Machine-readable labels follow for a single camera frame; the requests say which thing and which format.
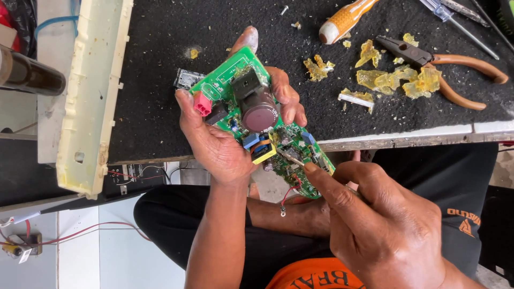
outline pliers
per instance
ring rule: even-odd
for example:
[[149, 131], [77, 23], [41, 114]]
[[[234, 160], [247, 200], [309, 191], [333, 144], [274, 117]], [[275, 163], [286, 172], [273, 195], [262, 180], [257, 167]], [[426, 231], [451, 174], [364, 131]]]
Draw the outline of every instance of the pliers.
[[[509, 79], [509, 76], [501, 72], [498, 68], [485, 61], [473, 57], [450, 54], [431, 54], [405, 41], [396, 40], [385, 36], [377, 36], [376, 41], [382, 44], [382, 46], [392, 52], [396, 57], [403, 58], [407, 63], [417, 68], [435, 68], [433, 64], [454, 63], [473, 67], [483, 74], [492, 77], [494, 82], [497, 84], [503, 84]], [[453, 89], [442, 77], [439, 78], [439, 86], [441, 93], [449, 101], [455, 104], [478, 111], [483, 110], [487, 106], [484, 103], [474, 102], [460, 96], [455, 91], [453, 91]]]

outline screwdriver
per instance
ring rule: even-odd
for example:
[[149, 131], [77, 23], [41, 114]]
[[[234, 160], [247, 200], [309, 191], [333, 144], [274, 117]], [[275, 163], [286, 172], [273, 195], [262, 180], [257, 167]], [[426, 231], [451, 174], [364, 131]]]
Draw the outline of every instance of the screwdriver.
[[441, 3], [437, 0], [420, 0], [425, 6], [428, 7], [434, 14], [441, 18], [443, 22], [450, 21], [455, 27], [464, 32], [465, 35], [469, 36], [475, 43], [477, 43], [481, 48], [483, 48], [489, 55], [491, 55], [494, 59], [499, 60], [500, 57], [494, 51], [492, 51], [489, 47], [487, 47], [482, 41], [476, 38], [471, 32], [466, 30], [461, 24], [459, 24], [455, 19], [452, 18], [453, 13], [451, 13], [445, 6], [441, 5]]
[[343, 37], [360, 17], [371, 9], [378, 0], [357, 0], [344, 6], [330, 17], [320, 28], [319, 37], [324, 44], [334, 44]]

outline screw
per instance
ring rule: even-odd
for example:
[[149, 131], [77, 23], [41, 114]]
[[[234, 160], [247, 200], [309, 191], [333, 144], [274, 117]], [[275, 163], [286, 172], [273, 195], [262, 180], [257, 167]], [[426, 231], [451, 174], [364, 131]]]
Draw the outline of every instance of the screw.
[[287, 9], [289, 9], [289, 6], [286, 5], [286, 7], [284, 7], [284, 10], [282, 10], [282, 12], [280, 13], [280, 16], [284, 15]]

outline hand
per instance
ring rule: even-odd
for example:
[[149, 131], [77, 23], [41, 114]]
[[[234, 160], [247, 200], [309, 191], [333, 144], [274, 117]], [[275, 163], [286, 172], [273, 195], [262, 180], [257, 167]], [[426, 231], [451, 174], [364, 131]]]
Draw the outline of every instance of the hand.
[[[249, 26], [232, 47], [229, 57], [244, 46], [256, 52], [259, 43], [257, 29]], [[271, 75], [271, 90], [282, 104], [281, 116], [286, 124], [294, 121], [307, 125], [305, 110], [300, 97], [289, 85], [285, 72], [275, 67], [266, 67]], [[246, 180], [257, 168], [251, 162], [250, 153], [228, 132], [206, 125], [200, 113], [193, 108], [193, 96], [185, 89], [178, 89], [175, 97], [180, 105], [180, 128], [184, 132], [194, 157], [211, 173], [218, 183]]]
[[[331, 208], [332, 252], [367, 288], [440, 288], [460, 273], [441, 255], [439, 207], [378, 165], [344, 162], [333, 178], [312, 163], [304, 170]], [[369, 205], [341, 185], [349, 181]]]

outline black work mat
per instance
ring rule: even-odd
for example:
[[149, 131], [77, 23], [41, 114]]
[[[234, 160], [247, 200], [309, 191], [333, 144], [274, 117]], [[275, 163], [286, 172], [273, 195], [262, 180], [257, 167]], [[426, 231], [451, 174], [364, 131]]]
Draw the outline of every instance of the black work mat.
[[[465, 109], [439, 93], [412, 100], [399, 88], [393, 96], [375, 98], [372, 115], [356, 104], [348, 104], [343, 112], [343, 105], [337, 100], [341, 90], [347, 87], [352, 91], [369, 91], [357, 84], [355, 74], [359, 69], [374, 69], [371, 61], [358, 69], [353, 67], [359, 59], [360, 45], [377, 35], [401, 39], [409, 32], [420, 41], [420, 48], [429, 52], [449, 51], [476, 57], [496, 65], [509, 76], [514, 71], [512, 52], [492, 29], [455, 15], [455, 19], [499, 54], [500, 61], [476, 47], [450, 23], [442, 23], [417, 0], [378, 1], [351, 31], [350, 49], [343, 47], [341, 41], [334, 45], [321, 44], [320, 26], [350, 2], [135, 1], [121, 77], [124, 88], [118, 94], [109, 162], [190, 155], [191, 149], [179, 128], [180, 111], [174, 97], [177, 69], [204, 74], [214, 70], [225, 60], [226, 49], [249, 25], [259, 31], [260, 60], [289, 74], [305, 106], [307, 129], [316, 140], [513, 119], [508, 112], [514, 112], [511, 81], [495, 85], [472, 68], [449, 64], [437, 68], [450, 86], [470, 100], [485, 102], [488, 105], [485, 110]], [[289, 10], [280, 16], [286, 4]], [[472, 7], [467, 1], [463, 4]], [[291, 27], [297, 21], [302, 25], [301, 30]], [[378, 43], [375, 47], [383, 49]], [[200, 51], [194, 60], [189, 58], [192, 48]], [[317, 83], [308, 81], [303, 65], [305, 59], [315, 54], [336, 65], [328, 78]], [[393, 59], [389, 52], [385, 53], [378, 70], [393, 71]]]

